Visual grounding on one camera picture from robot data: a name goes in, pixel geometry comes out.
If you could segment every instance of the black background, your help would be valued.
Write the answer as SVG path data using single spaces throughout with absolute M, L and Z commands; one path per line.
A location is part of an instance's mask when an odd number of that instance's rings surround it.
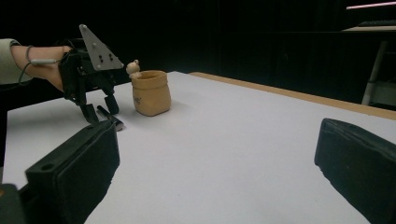
M 395 34 L 346 34 L 362 21 L 395 19 L 395 8 L 346 11 L 343 0 L 9 1 L 0 38 L 51 46 L 81 38 L 86 24 L 124 64 L 142 70 L 205 72 L 360 103 L 382 39 Z M 384 78 L 394 76 L 393 44 Z M 129 81 L 115 71 L 118 84 Z M 7 111 L 62 98 L 47 81 L 0 92 L 1 131 Z

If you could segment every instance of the table edge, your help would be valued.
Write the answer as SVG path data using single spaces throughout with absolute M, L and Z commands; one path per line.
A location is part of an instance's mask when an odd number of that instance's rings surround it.
M 372 107 L 369 105 L 358 105 L 346 101 L 340 101 L 340 100 L 334 100 L 331 98 L 326 98 L 322 96 L 316 96 L 316 95 L 311 95 L 307 93 L 302 93 L 298 91 L 289 91 L 289 90 L 284 90 L 276 87 L 270 87 L 270 86 L 265 86 L 262 84 L 257 84 L 257 83 L 252 83 L 252 82 L 247 82 L 243 80 L 237 80 L 229 77 L 219 77 L 216 75 L 211 75 L 208 73 L 202 73 L 202 72 L 191 72 L 189 75 L 196 76 L 196 77 L 203 77 L 203 78 L 208 78 L 211 80 L 216 80 L 224 83 L 229 83 L 237 86 L 242 86 L 242 87 L 247 87 L 259 91 L 268 91 L 271 93 L 276 93 L 279 95 L 284 95 L 284 96 L 289 96 L 292 98 L 300 99 L 300 100 L 305 100 L 321 105 L 329 105 L 349 111 L 354 111 L 354 112 L 359 112 L 362 114 L 370 115 L 370 116 L 376 116 L 380 117 L 383 119 L 393 119 L 396 120 L 396 111 L 393 110 L 387 110 L 387 109 L 382 109 L 382 108 L 377 108 L 377 107 Z

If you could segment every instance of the small ceramic pot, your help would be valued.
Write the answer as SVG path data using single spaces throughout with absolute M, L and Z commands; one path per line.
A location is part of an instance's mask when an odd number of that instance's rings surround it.
M 171 107 L 171 94 L 165 72 L 149 70 L 131 77 L 134 108 L 146 116 L 155 116 Z

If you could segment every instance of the sleeve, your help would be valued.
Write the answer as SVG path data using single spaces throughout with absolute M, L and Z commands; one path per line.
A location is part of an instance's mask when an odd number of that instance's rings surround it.
M 0 85 L 18 83 L 22 70 L 16 65 L 11 46 L 19 45 L 15 39 L 0 39 Z M 24 74 L 22 82 L 32 79 Z

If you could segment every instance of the white table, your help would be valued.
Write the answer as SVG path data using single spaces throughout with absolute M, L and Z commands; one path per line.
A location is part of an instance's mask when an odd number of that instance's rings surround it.
M 368 223 L 314 164 L 320 123 L 396 142 L 396 120 L 171 72 L 171 110 L 145 117 L 117 86 L 120 167 L 87 223 Z M 88 103 L 105 105 L 101 91 Z M 88 123 L 57 99 L 9 111 L 4 183 Z

